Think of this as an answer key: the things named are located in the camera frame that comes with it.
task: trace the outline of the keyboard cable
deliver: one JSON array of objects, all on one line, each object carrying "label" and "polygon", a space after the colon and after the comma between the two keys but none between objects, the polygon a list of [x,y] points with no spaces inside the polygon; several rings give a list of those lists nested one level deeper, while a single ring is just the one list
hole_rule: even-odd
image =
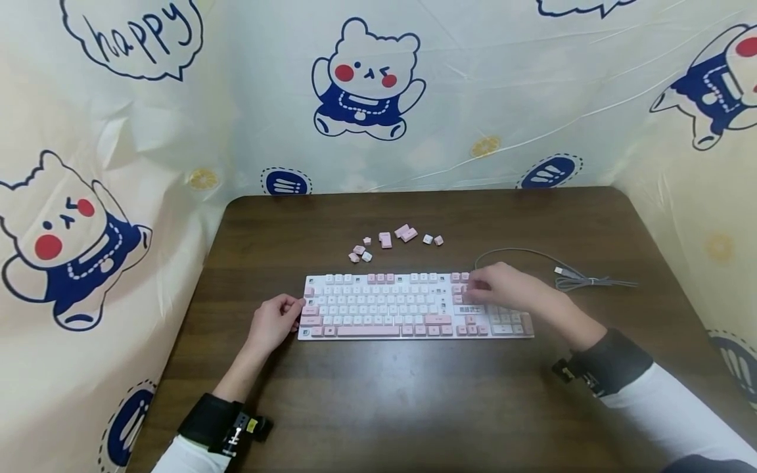
[{"label": "keyboard cable", "polygon": [[541,251],[530,250],[528,248],[497,248],[496,250],[487,251],[486,253],[476,258],[475,263],[473,263],[473,269],[478,269],[478,262],[481,261],[481,258],[486,257],[492,253],[499,253],[501,251],[525,251],[526,253],[538,254],[545,258],[549,258],[550,260],[557,263],[558,266],[555,268],[555,272],[559,274],[559,276],[555,278],[555,289],[561,292],[570,292],[575,289],[587,288],[590,286],[598,286],[604,288],[608,288],[610,286],[636,288],[639,285],[637,282],[619,281],[617,279],[611,279],[609,276],[605,276],[604,278],[589,278],[583,275],[576,268],[565,264],[555,257],[552,257],[546,253],[542,253]]}]

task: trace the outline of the white keycap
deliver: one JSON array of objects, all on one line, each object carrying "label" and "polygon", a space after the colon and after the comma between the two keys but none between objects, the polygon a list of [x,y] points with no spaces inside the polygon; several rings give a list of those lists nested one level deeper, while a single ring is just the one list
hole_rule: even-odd
[{"label": "white keycap", "polygon": [[512,325],[492,325],[491,333],[495,335],[510,335],[512,334]]}]

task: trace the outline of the mechanical keyboard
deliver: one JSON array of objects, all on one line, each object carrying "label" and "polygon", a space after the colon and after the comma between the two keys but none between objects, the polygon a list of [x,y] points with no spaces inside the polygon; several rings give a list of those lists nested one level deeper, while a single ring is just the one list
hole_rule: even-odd
[{"label": "mechanical keyboard", "polygon": [[298,338],[434,340],[533,338],[531,316],[466,304],[467,272],[327,274],[305,279]]}]

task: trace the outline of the pink keycap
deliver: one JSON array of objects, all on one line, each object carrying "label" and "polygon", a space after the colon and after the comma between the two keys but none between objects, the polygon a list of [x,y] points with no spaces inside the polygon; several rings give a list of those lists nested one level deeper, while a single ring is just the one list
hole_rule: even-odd
[{"label": "pink keycap", "polygon": [[402,241],[407,243],[408,241],[412,240],[418,236],[418,232],[415,229],[410,229],[407,232],[404,232],[400,238],[402,238]]},{"label": "pink keycap", "polygon": [[300,317],[300,326],[302,327],[316,327],[318,325],[322,324],[322,320],[320,317]]},{"label": "pink keycap", "polygon": [[426,316],[424,318],[426,325],[451,325],[452,317],[450,316]]},{"label": "pink keycap", "polygon": [[399,337],[400,327],[397,325],[372,327],[338,327],[337,336],[339,337]]},{"label": "pink keycap", "polygon": [[408,230],[410,230],[410,226],[404,224],[400,228],[394,230],[394,236],[396,236],[397,238],[402,238],[402,235],[404,235]]}]

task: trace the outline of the keycap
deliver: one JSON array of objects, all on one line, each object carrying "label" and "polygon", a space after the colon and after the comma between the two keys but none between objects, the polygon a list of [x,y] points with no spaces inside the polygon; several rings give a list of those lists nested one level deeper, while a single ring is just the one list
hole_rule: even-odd
[{"label": "keycap", "polygon": [[449,325],[452,323],[450,316],[426,316],[424,318],[426,325]]},{"label": "keycap", "polygon": [[510,324],[492,325],[491,333],[494,335],[510,335],[512,334],[512,325]]},{"label": "keycap", "polygon": [[400,328],[396,325],[385,327],[338,327],[337,336],[339,337],[399,337]]},{"label": "keycap", "polygon": [[300,317],[300,327],[315,327],[321,325],[322,321],[318,316]]}]

